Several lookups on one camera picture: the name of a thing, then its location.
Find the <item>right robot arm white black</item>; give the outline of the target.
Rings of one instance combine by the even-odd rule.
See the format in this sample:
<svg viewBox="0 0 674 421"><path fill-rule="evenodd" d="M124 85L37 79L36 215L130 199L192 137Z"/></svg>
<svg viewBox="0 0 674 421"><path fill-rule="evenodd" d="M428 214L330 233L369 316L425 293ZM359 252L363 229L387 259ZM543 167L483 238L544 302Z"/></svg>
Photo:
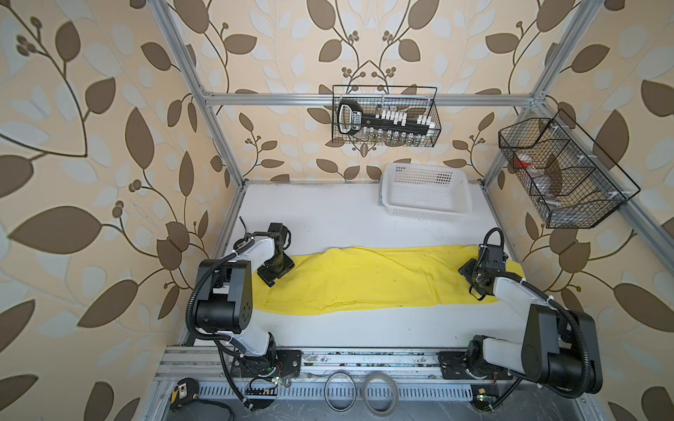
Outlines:
<svg viewBox="0 0 674 421"><path fill-rule="evenodd" d="M459 274L478 301L497 298L526 322L523 339L474 336L463 357L466 371L484 377L505 369L570 399L599 393L603 373L594 319L582 310L566 308L508 270L507 260L504 233L495 227L484 236L477 257L467 261Z"/></svg>

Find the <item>white plastic perforated basket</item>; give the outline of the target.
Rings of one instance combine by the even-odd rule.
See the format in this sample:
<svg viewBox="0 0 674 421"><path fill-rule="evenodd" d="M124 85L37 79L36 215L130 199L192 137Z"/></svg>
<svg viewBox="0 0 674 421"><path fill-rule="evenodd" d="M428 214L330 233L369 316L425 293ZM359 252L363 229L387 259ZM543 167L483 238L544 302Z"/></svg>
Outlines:
<svg viewBox="0 0 674 421"><path fill-rule="evenodd" d="M380 201L394 217L456 222L472 213L468 178L455 168L391 163L380 179Z"/></svg>

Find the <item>yellow trousers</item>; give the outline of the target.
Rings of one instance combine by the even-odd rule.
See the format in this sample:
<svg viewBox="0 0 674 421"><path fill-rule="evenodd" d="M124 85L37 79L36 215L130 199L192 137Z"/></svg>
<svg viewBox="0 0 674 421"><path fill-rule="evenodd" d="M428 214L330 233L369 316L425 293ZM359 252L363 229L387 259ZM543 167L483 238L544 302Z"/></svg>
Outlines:
<svg viewBox="0 0 674 421"><path fill-rule="evenodd" d="M295 267L270 287L253 276L256 310L319 316L478 301L459 269L478 256L476 246L331 248L293 257Z"/></svg>

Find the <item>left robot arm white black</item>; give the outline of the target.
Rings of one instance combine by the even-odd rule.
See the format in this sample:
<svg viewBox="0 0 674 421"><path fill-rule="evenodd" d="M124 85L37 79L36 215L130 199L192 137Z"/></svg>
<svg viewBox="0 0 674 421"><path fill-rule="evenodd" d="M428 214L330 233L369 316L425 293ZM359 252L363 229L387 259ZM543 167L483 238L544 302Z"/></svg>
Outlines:
<svg viewBox="0 0 674 421"><path fill-rule="evenodd" d="M185 324L191 337L212 342L221 357L230 356L255 377L270 376L283 365L273 334L253 321L254 276L271 288L288 275L295 268L286 254L290 245L291 232L282 223L244 233L231 254L200 263L187 303Z"/></svg>

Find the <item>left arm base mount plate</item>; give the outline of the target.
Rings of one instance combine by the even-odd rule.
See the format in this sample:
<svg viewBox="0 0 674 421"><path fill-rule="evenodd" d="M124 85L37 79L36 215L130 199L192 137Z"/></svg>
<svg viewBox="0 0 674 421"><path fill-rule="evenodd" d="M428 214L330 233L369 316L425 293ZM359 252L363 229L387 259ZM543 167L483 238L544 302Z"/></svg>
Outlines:
<svg viewBox="0 0 674 421"><path fill-rule="evenodd" d="M231 370L234 377L263 378L297 377L301 370L303 353L297 349L271 351L261 357L235 358Z"/></svg>

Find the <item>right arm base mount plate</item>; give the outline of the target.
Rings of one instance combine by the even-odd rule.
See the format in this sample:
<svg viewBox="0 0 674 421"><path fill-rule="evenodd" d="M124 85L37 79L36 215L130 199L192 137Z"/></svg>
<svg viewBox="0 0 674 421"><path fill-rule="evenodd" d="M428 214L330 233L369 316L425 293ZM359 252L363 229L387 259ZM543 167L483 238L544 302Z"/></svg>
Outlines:
<svg viewBox="0 0 674 421"><path fill-rule="evenodd" d="M465 350L446 350L437 354L443 380L489 382L514 380L514 376L504 368L488 369L486 372L480 373L477 373L477 370L468 370L465 354Z"/></svg>

